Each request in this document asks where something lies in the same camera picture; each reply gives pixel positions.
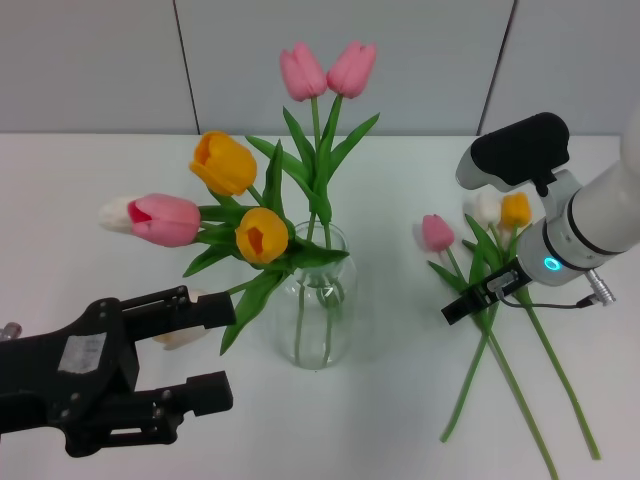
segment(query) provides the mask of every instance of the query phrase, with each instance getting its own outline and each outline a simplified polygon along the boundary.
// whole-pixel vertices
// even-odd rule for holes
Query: flower bouquet
[[[331,357],[332,326],[343,317],[346,288],[340,281],[340,268],[349,253],[346,244],[332,245],[332,209],[327,186],[349,152],[378,120],[374,115],[334,146],[338,117],[343,98],[360,95],[376,57],[374,45],[350,44],[325,75],[313,53],[303,43],[292,52],[283,51],[280,66],[285,86],[296,101],[310,100],[315,146],[305,137],[300,124],[283,109],[284,119],[297,147],[300,159],[275,145],[256,138],[247,141],[269,158],[266,182],[261,192],[254,185],[257,164],[248,148],[223,132],[208,132],[200,139],[189,168],[206,185],[216,205],[197,206],[193,202],[154,193],[143,197],[120,197],[100,211],[100,224],[108,230],[129,233],[164,247],[194,243],[206,246],[187,267],[189,277],[226,257],[247,262],[259,271],[252,280],[230,288],[230,294],[242,292],[235,305],[236,325],[227,327],[220,354],[224,354],[240,332],[264,309],[271,294],[285,280],[294,276],[300,298],[296,314],[296,334],[292,360],[299,362],[304,321],[305,286],[315,282],[319,305],[326,315],[326,334],[319,367],[327,366]],[[336,98],[328,120],[320,133],[317,97],[330,87]],[[281,196],[283,172],[302,189],[309,200],[311,213],[301,229],[285,215]],[[248,192],[257,205],[242,205],[234,196]],[[313,236],[316,219],[324,235],[323,242]],[[333,266],[329,270],[318,269]]]
[[[471,227],[477,242],[473,243],[468,240],[462,240],[462,244],[473,253],[473,260],[468,278],[465,278],[462,274],[462,271],[458,266],[458,262],[451,251],[450,247],[454,243],[454,234],[451,228],[437,215],[428,215],[423,219],[423,235],[427,247],[432,251],[446,251],[455,273],[451,273],[449,270],[433,262],[429,262],[429,265],[440,276],[440,278],[445,281],[445,283],[458,293],[465,290],[469,285],[481,281],[487,274],[487,268],[491,272],[495,272],[515,258],[519,238],[518,230],[526,227],[531,221],[531,208],[529,206],[527,196],[524,193],[505,196],[502,200],[502,205],[500,205],[500,202],[495,197],[481,193],[476,197],[473,216],[466,215],[466,220]],[[503,235],[500,233],[498,228],[496,228],[498,225],[502,227],[503,232],[506,231],[508,234],[506,242],[503,241]],[[487,229],[491,231],[493,239],[485,231]],[[598,451],[598,447],[593,435],[591,434],[591,430],[589,429],[584,414],[582,413],[578,399],[566,374],[560,366],[560,362],[551,347],[542,325],[538,321],[537,314],[531,306],[532,301],[528,288],[521,288],[514,294],[514,297],[523,307],[525,307],[529,319],[531,320],[531,323],[538,334],[547,355],[549,356],[549,360],[553,364],[553,367],[567,392],[591,457],[594,460],[600,459],[600,452]],[[482,332],[482,336],[478,343],[478,347],[476,348],[469,371],[467,372],[466,378],[463,382],[462,390],[458,396],[451,419],[442,433],[440,440],[443,443],[446,442],[453,433],[469,393],[473,377],[478,369],[484,349],[487,344],[489,344],[492,347],[498,364],[504,372],[507,383],[509,384],[515,400],[524,415],[529,430],[538,445],[551,478],[557,479],[558,473],[551,459],[551,455],[549,454],[542,435],[538,430],[533,415],[527,406],[515,376],[509,367],[509,363],[507,362],[502,348],[500,347],[500,343],[492,330],[493,323],[498,312],[498,307],[499,303],[496,303],[489,309],[473,316],[474,323]]]

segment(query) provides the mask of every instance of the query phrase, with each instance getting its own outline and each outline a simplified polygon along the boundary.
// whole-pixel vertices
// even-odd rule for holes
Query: green leaf
[[[471,230],[473,230],[473,234],[478,240],[478,245],[484,245],[483,254],[486,262],[489,264],[489,268],[491,268],[492,272],[499,270],[502,267],[502,260],[498,247],[493,243],[491,237],[487,235],[487,232],[478,225],[478,222],[476,222],[471,215],[465,215],[465,218],[467,219],[467,223],[471,227]]]
[[[320,142],[318,149],[318,171],[316,172],[313,191],[318,196],[318,202],[311,205],[312,211],[318,215],[322,225],[331,223],[331,203],[329,202],[329,193],[327,185],[329,183],[329,155],[331,153],[331,145],[328,139]]]
[[[242,298],[235,307],[236,323],[226,328],[220,345],[220,355],[238,338],[238,335],[251,320],[256,318],[264,309],[269,296],[289,276],[286,272],[265,270],[254,280],[256,282],[244,291]]]
[[[265,207],[270,208],[278,214],[282,219],[284,216],[284,207],[282,206],[282,143],[278,140],[276,148],[273,150],[269,167],[267,168],[267,179],[264,185],[262,198]]]
[[[198,207],[200,210],[200,220],[203,222],[226,222],[238,226],[244,214],[252,207],[244,205],[223,207],[222,205],[212,205]]]
[[[232,225],[223,223],[222,225],[212,225],[206,230],[201,230],[194,240],[196,243],[206,243],[208,245],[235,245],[235,228]]]
[[[467,288],[467,282],[463,279],[456,277],[453,273],[447,270],[444,267],[441,267],[437,263],[433,263],[431,261],[427,262],[433,270],[440,275],[440,278],[449,284],[451,288],[453,288],[456,292],[460,293],[464,289]]]
[[[193,259],[193,262],[189,264],[187,270],[182,276],[185,278],[190,277],[191,275],[210,267],[229,255],[231,255],[231,253],[228,250],[221,249],[219,247],[209,247],[204,251],[204,253],[201,253]]]
[[[328,250],[298,237],[289,242],[287,248],[287,258],[297,268],[322,267],[348,256],[349,252],[344,250]]]
[[[379,117],[380,117],[380,114],[377,113],[373,117],[371,117],[369,120],[366,120],[365,122],[363,122],[361,125],[356,127],[349,135],[347,135],[347,138],[345,138],[342,142],[340,142],[338,146],[336,146],[336,148],[333,149],[333,152],[331,152],[331,165],[329,167],[329,179],[333,177],[333,174],[336,172],[336,170],[338,169],[342,161],[345,159],[345,157],[349,154],[349,152],[353,150],[353,147],[355,147],[358,144],[358,142],[362,140],[362,137],[364,137],[367,134],[367,132],[371,130],[371,128],[376,124]]]
[[[485,276],[485,256],[484,256],[484,240],[478,240],[478,248],[473,252],[473,260],[471,261],[471,270],[469,271],[469,284],[474,285],[484,279]]]
[[[216,201],[223,207],[237,207],[240,205],[238,202],[235,201],[233,197],[220,195],[214,192],[213,190],[211,190],[210,188],[208,188],[207,190],[209,190],[209,193],[213,196],[213,198],[215,198]]]
[[[338,94],[336,95],[336,99],[333,101],[331,112],[329,113],[329,118],[327,119],[327,123],[324,126],[324,131],[322,132],[321,141],[327,140],[329,151],[331,151],[331,147],[333,145],[333,137],[336,136],[336,128],[338,127],[338,117],[340,116],[341,106],[342,95]]]
[[[284,121],[289,127],[289,132],[291,132],[291,138],[293,138],[296,148],[298,149],[298,153],[300,154],[300,160],[302,160],[302,163],[309,172],[313,172],[313,159],[316,156],[316,151],[314,150],[313,145],[311,145],[311,142],[307,140],[307,137],[305,137],[302,132],[300,124],[295,118],[293,118],[293,115],[289,113],[289,110],[282,107],[282,114],[284,115]]]
[[[261,138],[252,137],[248,135],[245,137],[247,141],[253,145],[256,149],[260,150],[267,157],[271,158],[276,146]],[[283,152],[282,155],[282,168],[287,174],[291,176],[298,184],[300,182],[309,185],[311,181],[311,172],[304,166],[304,164],[290,153]]]

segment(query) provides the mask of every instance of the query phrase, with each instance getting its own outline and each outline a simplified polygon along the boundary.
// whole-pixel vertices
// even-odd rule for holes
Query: white wall
[[[352,40],[376,42],[364,95],[339,130],[382,115],[378,134],[474,134],[512,0],[177,0],[203,131],[283,133],[282,105],[311,131],[309,102],[286,93],[278,56],[307,42],[328,69]],[[327,114],[332,95],[321,98]]]
[[[640,101],[638,0],[520,0],[482,129],[541,111],[618,134]]]
[[[3,0],[0,131],[196,133],[169,0]]]

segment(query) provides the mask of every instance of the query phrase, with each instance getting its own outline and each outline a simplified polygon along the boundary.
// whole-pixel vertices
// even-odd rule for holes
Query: yellow tulip
[[[526,193],[518,192],[502,199],[502,225],[507,228],[525,227],[531,221],[531,207]]]
[[[271,263],[287,249],[289,232],[272,210],[252,208],[236,229],[236,244],[249,263]]]
[[[193,173],[215,193],[242,195],[256,180],[256,160],[246,147],[224,132],[207,132],[193,153]]]

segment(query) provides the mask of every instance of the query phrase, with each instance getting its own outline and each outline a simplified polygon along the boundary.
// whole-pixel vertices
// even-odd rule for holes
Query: label sticker
[[[107,332],[78,337],[71,335],[62,352],[59,372],[90,373],[98,369]]]

